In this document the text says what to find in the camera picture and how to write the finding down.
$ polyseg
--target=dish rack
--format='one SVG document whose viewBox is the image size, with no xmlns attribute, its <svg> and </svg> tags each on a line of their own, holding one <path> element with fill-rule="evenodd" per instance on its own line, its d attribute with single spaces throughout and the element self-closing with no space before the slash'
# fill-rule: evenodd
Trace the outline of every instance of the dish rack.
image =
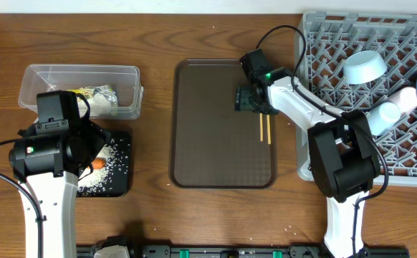
<svg viewBox="0 0 417 258">
<path fill-rule="evenodd" d="M 306 36 L 307 53 L 299 79 L 316 96 L 343 110 L 369 111 L 399 89 L 415 87 L 417 78 L 417 15 L 358 14 L 312 11 L 299 29 Z M 294 59 L 302 40 L 294 36 Z M 349 85 L 343 76 L 345 60 L 363 50 L 380 53 L 388 66 L 380 78 Z M 296 128 L 298 174 L 312 180 L 307 134 Z M 389 185 L 417 186 L 417 110 L 400 119 L 394 129 L 375 137 L 388 164 Z M 383 183 L 383 176 L 375 179 Z"/>
</svg>

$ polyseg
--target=wood grain surface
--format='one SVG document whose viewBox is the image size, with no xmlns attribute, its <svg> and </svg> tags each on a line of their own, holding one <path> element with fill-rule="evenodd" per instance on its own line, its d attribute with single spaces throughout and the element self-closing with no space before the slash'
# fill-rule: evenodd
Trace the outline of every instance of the wood grain surface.
<svg viewBox="0 0 417 258">
<path fill-rule="evenodd" d="M 137 243 L 191 245 L 318 245 L 326 202 L 296 172 L 294 125 L 276 118 L 278 178 L 266 190 L 188 190 L 168 178 L 173 71 L 186 58 L 239 58 L 278 24 L 300 15 L 0 14 L 0 141 L 36 118 L 17 104 L 26 66 L 38 63 L 135 65 L 145 88 L 137 120 L 98 120 L 133 131 L 133 182 L 115 199 L 78 199 L 78 244 L 124 234 Z M 273 65 L 292 68 L 293 33 L 262 45 Z M 11 176 L 10 145 L 0 172 Z M 390 187 L 366 204 L 363 239 L 372 247 L 409 248 L 417 257 L 417 188 Z M 24 256 L 24 215 L 15 189 L 0 181 L 0 257 Z"/>
</svg>

